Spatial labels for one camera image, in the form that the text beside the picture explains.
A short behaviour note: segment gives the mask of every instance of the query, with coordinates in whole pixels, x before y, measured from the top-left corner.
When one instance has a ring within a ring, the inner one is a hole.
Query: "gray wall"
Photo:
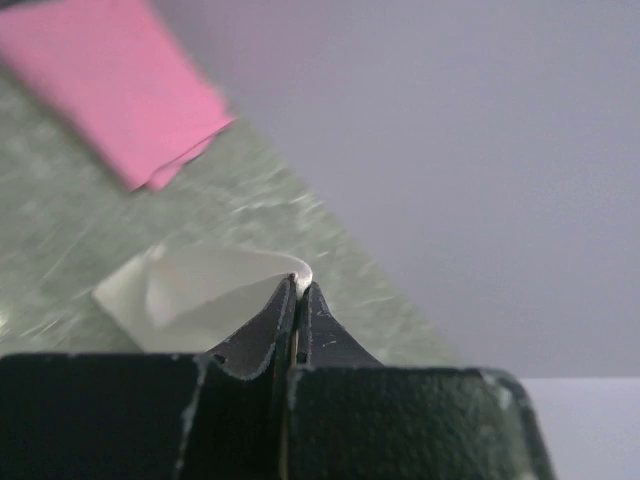
[[[156,3],[462,356],[640,374],[637,1]]]

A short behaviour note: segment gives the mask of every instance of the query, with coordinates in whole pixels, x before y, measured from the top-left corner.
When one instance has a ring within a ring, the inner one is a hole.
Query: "white surface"
[[[231,247],[154,246],[101,282],[98,304],[147,352],[203,352],[260,312],[295,274],[298,298],[309,265],[290,255]]]
[[[155,0],[470,363],[640,375],[640,4]]]
[[[640,479],[640,379],[523,380],[558,480]]]

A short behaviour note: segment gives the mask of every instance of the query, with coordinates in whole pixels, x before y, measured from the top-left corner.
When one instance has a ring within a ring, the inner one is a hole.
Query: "pink fabric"
[[[163,188],[231,122],[146,0],[0,10],[0,58],[130,189]]]

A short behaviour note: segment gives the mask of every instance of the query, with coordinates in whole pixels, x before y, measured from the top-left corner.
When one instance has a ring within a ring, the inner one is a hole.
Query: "table surface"
[[[159,241],[288,252],[334,315],[390,364],[454,355],[240,118],[162,192],[129,193],[56,115],[0,69],[0,354],[135,351],[91,289]]]

